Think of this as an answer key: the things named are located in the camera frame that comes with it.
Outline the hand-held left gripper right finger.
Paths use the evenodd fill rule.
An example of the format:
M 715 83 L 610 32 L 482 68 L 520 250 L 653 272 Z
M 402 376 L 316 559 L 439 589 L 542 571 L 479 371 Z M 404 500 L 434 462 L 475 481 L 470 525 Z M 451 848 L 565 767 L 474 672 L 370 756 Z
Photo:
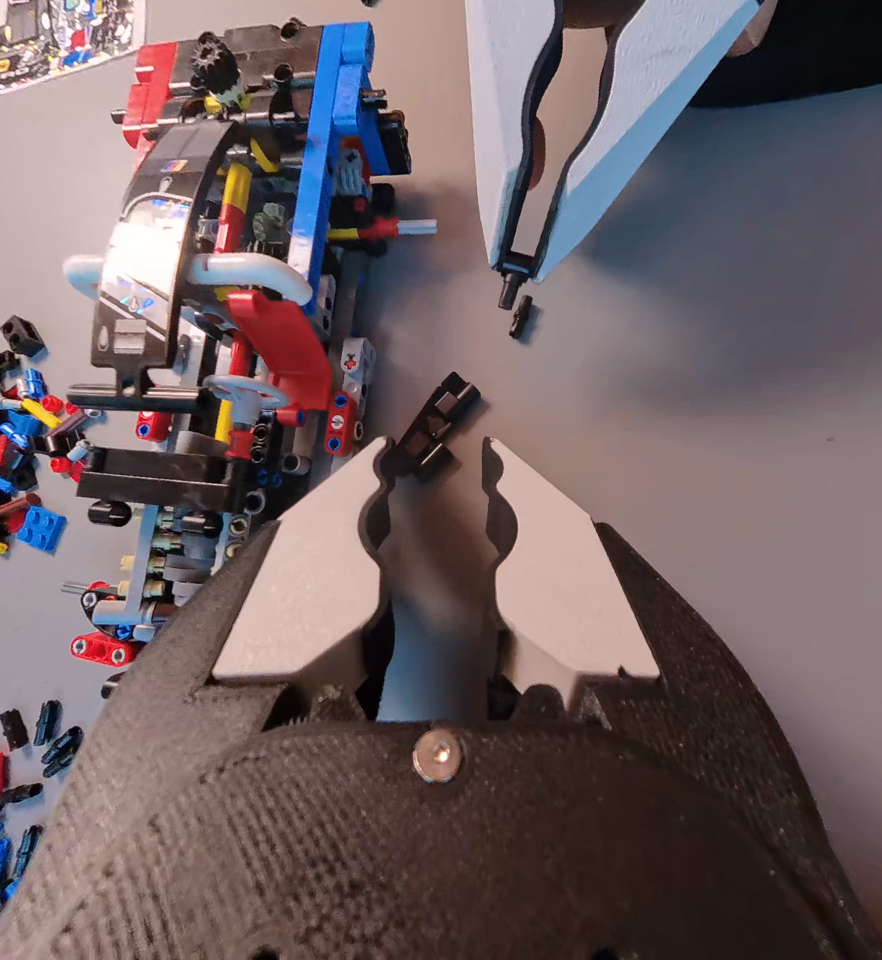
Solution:
M 661 676 L 591 516 L 497 438 L 482 448 L 496 678 L 573 706 L 588 681 Z

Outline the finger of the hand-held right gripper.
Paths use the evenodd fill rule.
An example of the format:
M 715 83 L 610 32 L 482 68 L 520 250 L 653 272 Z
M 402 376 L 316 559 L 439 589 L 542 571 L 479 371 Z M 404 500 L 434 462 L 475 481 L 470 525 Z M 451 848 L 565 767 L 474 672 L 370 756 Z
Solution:
M 534 160 L 534 121 L 562 52 L 560 1 L 467 1 L 476 192 L 485 247 L 501 271 Z
M 552 198 L 533 282 L 544 281 L 593 229 L 759 7 L 754 1 L 645 1 L 617 27 L 595 116 Z

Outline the person's right hand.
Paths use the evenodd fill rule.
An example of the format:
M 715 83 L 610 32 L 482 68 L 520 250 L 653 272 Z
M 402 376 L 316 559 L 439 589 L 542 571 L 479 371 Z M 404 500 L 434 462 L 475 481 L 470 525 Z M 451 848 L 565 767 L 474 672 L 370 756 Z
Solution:
M 777 0 L 759 1 L 759 9 L 737 37 L 725 57 L 733 59 L 746 56 L 756 50 L 768 32 Z

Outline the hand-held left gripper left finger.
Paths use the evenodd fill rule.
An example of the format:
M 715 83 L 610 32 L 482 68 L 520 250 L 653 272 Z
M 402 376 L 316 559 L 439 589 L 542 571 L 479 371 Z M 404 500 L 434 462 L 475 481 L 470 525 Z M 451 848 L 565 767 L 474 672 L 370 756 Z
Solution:
M 280 680 L 312 698 L 369 677 L 362 636 L 386 599 L 367 524 L 387 496 L 380 461 L 392 444 L 373 439 L 281 516 L 213 666 L 216 681 Z

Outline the black lego subassembly red pin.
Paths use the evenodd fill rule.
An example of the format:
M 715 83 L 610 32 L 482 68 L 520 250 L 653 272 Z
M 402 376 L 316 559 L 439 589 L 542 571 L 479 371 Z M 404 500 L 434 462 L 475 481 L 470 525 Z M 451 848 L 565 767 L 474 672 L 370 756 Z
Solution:
M 480 399 L 476 386 L 452 371 L 432 392 L 393 448 L 395 476 L 413 476 L 425 483 L 447 470 L 455 458 L 446 440 Z

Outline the black wrist rest pad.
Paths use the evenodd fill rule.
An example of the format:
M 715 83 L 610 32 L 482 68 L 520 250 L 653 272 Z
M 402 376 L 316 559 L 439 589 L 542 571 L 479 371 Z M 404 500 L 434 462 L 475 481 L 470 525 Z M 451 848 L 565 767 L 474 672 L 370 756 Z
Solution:
M 750 53 L 725 57 L 690 105 L 735 108 L 882 85 L 882 1 L 783 1 Z

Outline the black lego brick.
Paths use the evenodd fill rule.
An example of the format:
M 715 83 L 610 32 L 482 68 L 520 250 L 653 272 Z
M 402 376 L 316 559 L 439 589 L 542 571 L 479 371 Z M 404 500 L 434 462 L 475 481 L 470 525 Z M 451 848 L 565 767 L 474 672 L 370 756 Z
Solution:
M 9 350 L 21 357 L 34 358 L 47 349 L 39 330 L 17 315 L 11 315 L 1 324 L 0 333 Z

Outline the holographic sticker sheet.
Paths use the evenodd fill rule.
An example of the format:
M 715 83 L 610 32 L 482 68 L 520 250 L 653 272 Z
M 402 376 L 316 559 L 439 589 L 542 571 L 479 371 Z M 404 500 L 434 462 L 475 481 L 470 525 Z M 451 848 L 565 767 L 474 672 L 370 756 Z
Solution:
M 0 1 L 0 95 L 135 52 L 145 1 Z

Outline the pile of blue black pins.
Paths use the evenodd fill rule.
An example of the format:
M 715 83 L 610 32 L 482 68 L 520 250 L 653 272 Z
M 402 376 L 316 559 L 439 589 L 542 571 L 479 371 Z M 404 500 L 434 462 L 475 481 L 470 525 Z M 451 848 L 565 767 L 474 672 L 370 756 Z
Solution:
M 64 718 L 60 699 L 42 700 L 35 716 L 15 707 L 0 714 L 0 751 L 7 757 L 0 795 L 0 914 L 38 851 L 84 736 L 83 726 Z

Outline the partly built lego car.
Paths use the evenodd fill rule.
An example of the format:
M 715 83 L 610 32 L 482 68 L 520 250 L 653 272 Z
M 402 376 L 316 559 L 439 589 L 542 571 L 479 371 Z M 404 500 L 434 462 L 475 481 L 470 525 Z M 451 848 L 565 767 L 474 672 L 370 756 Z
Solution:
M 375 350 L 364 262 L 433 234 L 396 216 L 408 131 L 372 84 L 369 20 L 143 47 L 112 113 L 135 170 L 106 251 L 63 265 L 94 305 L 78 408 L 136 441 L 64 454 L 92 524 L 136 523 L 117 581 L 79 588 L 75 659 L 123 670 L 255 533 L 361 443 Z

